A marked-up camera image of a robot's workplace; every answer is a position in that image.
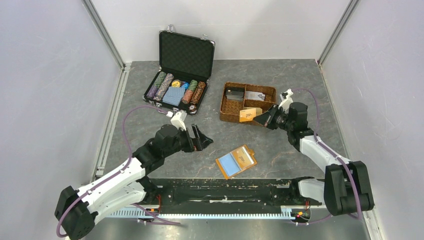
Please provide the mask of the orange gold card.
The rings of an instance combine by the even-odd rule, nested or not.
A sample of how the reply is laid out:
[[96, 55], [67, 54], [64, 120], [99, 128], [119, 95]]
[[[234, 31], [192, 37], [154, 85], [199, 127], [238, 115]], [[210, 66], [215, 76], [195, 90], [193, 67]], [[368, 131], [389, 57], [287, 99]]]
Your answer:
[[257, 115], [256, 108], [247, 108], [239, 111], [239, 122], [251, 122]]

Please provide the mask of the orange card holder wallet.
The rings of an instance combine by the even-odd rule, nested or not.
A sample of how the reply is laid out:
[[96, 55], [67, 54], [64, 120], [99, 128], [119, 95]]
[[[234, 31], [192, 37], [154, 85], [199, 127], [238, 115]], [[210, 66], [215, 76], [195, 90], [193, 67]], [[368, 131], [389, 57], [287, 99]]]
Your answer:
[[246, 144], [217, 158], [215, 162], [226, 180], [257, 165], [255, 152], [248, 148]]

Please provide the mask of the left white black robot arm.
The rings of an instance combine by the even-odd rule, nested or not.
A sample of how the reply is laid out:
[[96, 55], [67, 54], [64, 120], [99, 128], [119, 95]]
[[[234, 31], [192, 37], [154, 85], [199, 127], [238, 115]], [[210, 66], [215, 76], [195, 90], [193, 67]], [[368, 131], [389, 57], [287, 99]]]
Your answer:
[[148, 174], [175, 153], [199, 152], [214, 142], [196, 124], [191, 127], [194, 137], [183, 128], [165, 124], [111, 172], [78, 189], [64, 188], [54, 211], [57, 236], [80, 240], [111, 213], [131, 204], [153, 203], [157, 190]]

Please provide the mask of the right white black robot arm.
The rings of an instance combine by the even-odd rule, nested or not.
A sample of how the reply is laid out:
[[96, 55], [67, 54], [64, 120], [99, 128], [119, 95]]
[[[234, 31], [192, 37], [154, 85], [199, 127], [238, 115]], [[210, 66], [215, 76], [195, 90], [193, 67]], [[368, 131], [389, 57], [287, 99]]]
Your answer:
[[360, 214], [375, 207], [367, 166], [341, 156], [321, 140], [309, 127], [306, 104], [292, 102], [287, 110], [274, 104], [254, 121], [271, 130], [286, 131], [288, 142], [324, 172], [323, 181], [295, 179], [295, 187], [288, 191], [293, 203], [313, 199], [324, 204], [333, 216]]

